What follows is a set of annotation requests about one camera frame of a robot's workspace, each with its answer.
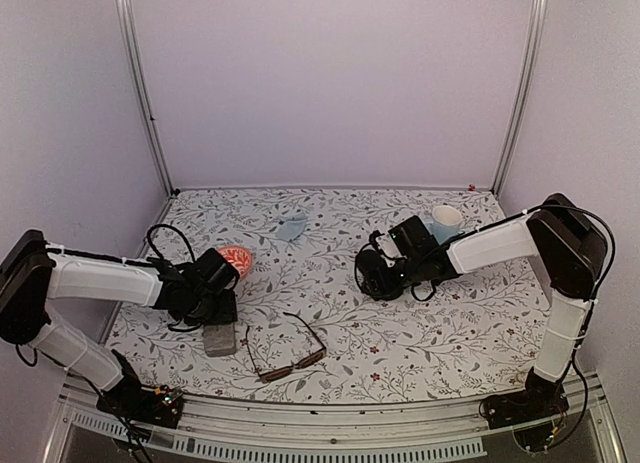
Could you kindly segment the front aluminium rail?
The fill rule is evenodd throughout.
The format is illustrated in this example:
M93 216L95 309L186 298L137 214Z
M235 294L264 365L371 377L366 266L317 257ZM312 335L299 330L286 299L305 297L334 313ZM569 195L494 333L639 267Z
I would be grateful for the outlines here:
M569 411L492 429L481 398L312 405L187 395L175 429L140 424L156 461L629 462L597 374L565 382Z

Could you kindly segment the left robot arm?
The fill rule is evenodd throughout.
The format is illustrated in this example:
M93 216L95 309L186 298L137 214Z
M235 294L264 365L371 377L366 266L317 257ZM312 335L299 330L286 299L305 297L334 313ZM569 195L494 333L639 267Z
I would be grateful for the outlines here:
M235 320L236 268L213 248L174 264L68 250L30 229L1 263L1 338L28 346L92 383L128 417L148 409L152 391L108 351L46 304L54 299L124 302L165 311L180 330Z

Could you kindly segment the right aluminium frame post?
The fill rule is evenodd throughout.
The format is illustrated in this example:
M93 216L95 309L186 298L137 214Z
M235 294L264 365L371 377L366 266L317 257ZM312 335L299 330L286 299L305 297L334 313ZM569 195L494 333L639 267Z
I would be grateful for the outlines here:
M515 156L543 37L547 4L548 0L532 0L531 3L516 93L491 186L491 192L496 198L499 198L504 192L508 174Z

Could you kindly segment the red patterned bowl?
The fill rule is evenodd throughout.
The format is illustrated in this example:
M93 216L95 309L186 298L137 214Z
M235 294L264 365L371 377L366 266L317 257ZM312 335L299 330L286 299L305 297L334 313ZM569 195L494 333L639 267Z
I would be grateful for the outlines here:
M231 245L218 248L217 251L238 271L240 279L248 275L253 266L253 256L248 249Z

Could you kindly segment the brown sunglasses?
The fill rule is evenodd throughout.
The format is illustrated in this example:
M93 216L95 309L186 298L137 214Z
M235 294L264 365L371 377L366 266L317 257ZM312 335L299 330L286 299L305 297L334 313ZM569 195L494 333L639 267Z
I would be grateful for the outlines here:
M281 315L288 323L277 335L260 336L256 328L247 325L242 338L257 381L263 384L313 367L327 357L325 342L309 323L297 313Z

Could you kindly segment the aluminium frame post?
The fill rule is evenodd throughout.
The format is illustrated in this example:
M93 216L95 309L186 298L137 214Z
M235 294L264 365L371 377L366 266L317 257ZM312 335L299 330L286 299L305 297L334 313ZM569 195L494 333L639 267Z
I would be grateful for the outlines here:
M148 141L151 158L153 160L161 188L165 195L168 198L171 198L174 195L175 188L160 142L156 118L145 81L142 58L136 35L132 1L115 0L115 4L125 53L128 59L137 104L140 110L142 125Z
M516 93L491 186L491 192L496 198L499 198L504 192L508 174L515 156L543 37L547 4L548 0L532 0L531 3Z

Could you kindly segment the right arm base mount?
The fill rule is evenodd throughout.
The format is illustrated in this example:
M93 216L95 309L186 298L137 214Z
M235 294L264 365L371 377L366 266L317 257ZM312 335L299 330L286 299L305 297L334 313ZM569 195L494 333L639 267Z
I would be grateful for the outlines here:
M540 425L514 433L521 449L539 453L547 451L555 442L568 409L562 381L548 381L530 371L523 390L488 396L479 403L478 412L490 429L544 420Z

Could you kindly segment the floral tablecloth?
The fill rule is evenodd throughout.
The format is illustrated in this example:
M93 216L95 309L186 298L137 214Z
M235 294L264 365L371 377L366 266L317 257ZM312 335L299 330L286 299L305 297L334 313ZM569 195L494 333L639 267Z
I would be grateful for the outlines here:
M525 260L512 260L391 302L357 288L354 258L375 230L458 209L466 227L500 220L488 192L356 189L219 189L176 197L155 236L180 262L237 245L253 266L236 289L236 353L210 358L202 335L173 332L168 316L123 305L106 344L149 385L213 397L288 403L358 404L436 400L515 391L542 343L550 306ZM293 242L279 221L307 216ZM277 335L299 314L325 342L327 357L269 384L257 381L242 343L247 325Z

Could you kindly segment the black glasses case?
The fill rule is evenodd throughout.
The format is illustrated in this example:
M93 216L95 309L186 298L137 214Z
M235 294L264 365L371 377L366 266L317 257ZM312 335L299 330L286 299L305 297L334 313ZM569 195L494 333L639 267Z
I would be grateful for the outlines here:
M386 265L379 254L368 247L355 257L355 279L362 293L374 300L380 300L385 289L384 272Z

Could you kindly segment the light blue mug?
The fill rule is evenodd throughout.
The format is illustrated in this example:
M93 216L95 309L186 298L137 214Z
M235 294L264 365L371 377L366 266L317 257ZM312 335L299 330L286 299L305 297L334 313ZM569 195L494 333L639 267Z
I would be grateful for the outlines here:
M448 205L440 205L433 208L426 228L438 243L444 243L459 234L463 221L463 215L459 210Z

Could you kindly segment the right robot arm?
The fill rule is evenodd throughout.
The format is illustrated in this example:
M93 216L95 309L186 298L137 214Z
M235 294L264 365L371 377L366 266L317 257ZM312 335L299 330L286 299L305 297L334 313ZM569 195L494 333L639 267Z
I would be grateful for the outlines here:
M554 405L584 341L614 260L613 233L561 193L468 232L462 223L459 210L442 205L428 220L412 216L386 233L374 231L355 257L356 283L372 299L390 301L423 282L437 287L494 264L539 258L549 278L551 313L516 404L524 418L537 419Z

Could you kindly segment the left aluminium frame post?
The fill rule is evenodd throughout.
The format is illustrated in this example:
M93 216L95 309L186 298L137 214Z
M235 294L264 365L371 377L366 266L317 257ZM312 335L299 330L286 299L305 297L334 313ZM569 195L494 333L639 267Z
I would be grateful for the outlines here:
M153 160L161 188L165 195L168 198L171 198L174 195L175 188L160 142L156 118L145 81L142 58L136 35L132 1L115 0L115 4L125 53L128 59L137 104L140 110L142 125L148 141L151 158Z

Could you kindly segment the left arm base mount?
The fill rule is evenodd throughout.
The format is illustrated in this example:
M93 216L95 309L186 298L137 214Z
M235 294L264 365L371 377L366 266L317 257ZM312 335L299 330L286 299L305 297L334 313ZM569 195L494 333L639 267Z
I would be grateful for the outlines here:
M96 408L123 420L176 429L184 407L180 388L162 385L153 389L134 383L120 382L102 392Z

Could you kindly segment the grey glasses case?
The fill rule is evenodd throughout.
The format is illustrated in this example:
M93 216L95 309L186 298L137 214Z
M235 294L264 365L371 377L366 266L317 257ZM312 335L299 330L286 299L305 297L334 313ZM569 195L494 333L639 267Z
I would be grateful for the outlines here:
M230 356L236 353L235 324L203 327L204 352L210 358Z

